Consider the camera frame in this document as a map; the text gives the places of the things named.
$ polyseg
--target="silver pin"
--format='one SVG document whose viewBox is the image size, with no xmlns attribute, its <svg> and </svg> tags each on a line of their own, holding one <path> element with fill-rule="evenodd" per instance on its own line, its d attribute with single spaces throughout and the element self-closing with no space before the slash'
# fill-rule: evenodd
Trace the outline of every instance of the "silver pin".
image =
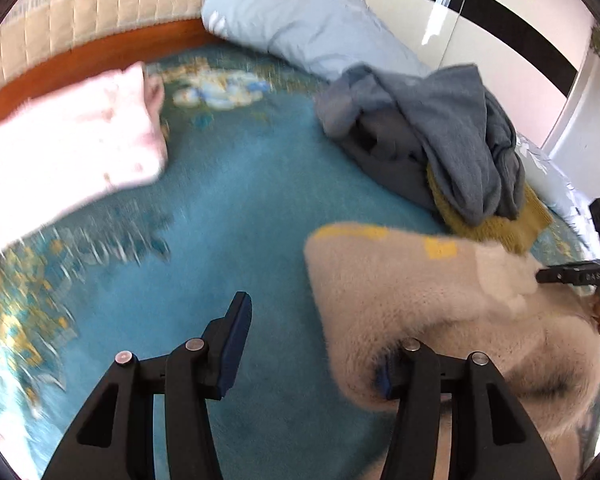
<svg viewBox="0 0 600 480">
<path fill-rule="evenodd" d="M 197 352 L 205 347 L 205 341 L 199 337 L 189 339 L 185 344 L 185 348 L 191 352 Z"/>
<path fill-rule="evenodd" d="M 131 359 L 133 359 L 134 355 L 129 350 L 123 350 L 122 352 L 118 352 L 116 354 L 116 362 L 119 365 L 126 365 Z"/>
<path fill-rule="evenodd" d="M 471 361 L 476 363 L 478 366 L 484 366 L 485 364 L 489 363 L 489 358 L 487 357 L 487 354 L 483 352 L 474 352 L 471 355 Z"/>
<path fill-rule="evenodd" d="M 404 348 L 407 352 L 417 352 L 420 350 L 420 342 L 417 339 L 410 337 L 404 343 L 402 343 L 402 348 Z"/>
</svg>

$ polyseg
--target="bed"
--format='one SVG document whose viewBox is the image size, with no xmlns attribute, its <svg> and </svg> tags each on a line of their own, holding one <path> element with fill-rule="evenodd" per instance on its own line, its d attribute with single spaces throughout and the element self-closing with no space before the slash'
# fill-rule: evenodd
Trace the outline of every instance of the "bed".
<svg viewBox="0 0 600 480">
<path fill-rule="evenodd" d="M 11 71 L 2 62 L 0 92 L 43 59 L 27 54 Z M 224 475 L 359 476 L 386 449 L 393 417 L 357 409 L 333 383 L 302 245 L 335 221 L 424 234 L 445 228 L 324 137 L 312 102 L 324 86 L 318 78 L 227 43 L 161 57 L 148 70 L 166 83 L 164 176 L 0 254 L 1 451 L 22 480 L 39 478 L 117 352 L 168 353 L 245 290 L 253 323 L 236 385 L 210 404 Z M 554 220 L 532 253 L 545 264 L 581 259 L 578 237 Z M 583 462 L 593 454 L 595 410 L 600 400 L 581 430 Z M 166 479 L 160 402 L 155 420 L 156 478 Z"/>
</svg>

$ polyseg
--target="beige fuzzy sweater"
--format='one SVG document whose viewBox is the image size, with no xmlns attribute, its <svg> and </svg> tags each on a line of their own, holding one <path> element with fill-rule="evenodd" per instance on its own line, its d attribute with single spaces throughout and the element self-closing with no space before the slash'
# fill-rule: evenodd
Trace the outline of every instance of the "beige fuzzy sweater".
<svg viewBox="0 0 600 480">
<path fill-rule="evenodd" d="M 494 242 L 363 224 L 325 226 L 304 253 L 331 371 L 350 400 L 372 410 L 396 408 L 376 391 L 374 378 L 382 356 L 408 336 L 453 357 L 483 351 L 522 402 L 563 479 L 577 476 L 573 430 L 600 386 L 600 336 L 571 288 L 536 282 L 541 265 L 532 256 Z M 437 474 L 448 463 L 445 424 Z M 368 480 L 379 477 L 383 462 Z"/>
</svg>

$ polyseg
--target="pink folded blanket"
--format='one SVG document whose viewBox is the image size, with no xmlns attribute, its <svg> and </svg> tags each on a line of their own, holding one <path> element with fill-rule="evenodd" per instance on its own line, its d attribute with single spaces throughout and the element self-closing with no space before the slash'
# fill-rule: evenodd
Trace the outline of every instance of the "pink folded blanket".
<svg viewBox="0 0 600 480">
<path fill-rule="evenodd" d="M 352 402 L 395 409 L 374 380 L 382 357 L 407 337 L 458 358 L 483 351 L 557 462 L 555 450 L 600 387 L 600 336 L 588 304 L 568 286 L 536 282 L 541 266 L 532 256 L 361 224 L 321 228 L 304 254 L 331 372 Z M 448 461 L 448 450 L 439 447 L 438 460 Z M 381 470 L 380 463 L 367 478 Z"/>
<path fill-rule="evenodd" d="M 136 63 L 31 100 L 0 123 L 0 251 L 117 190 L 158 179 L 164 86 Z"/>
</svg>

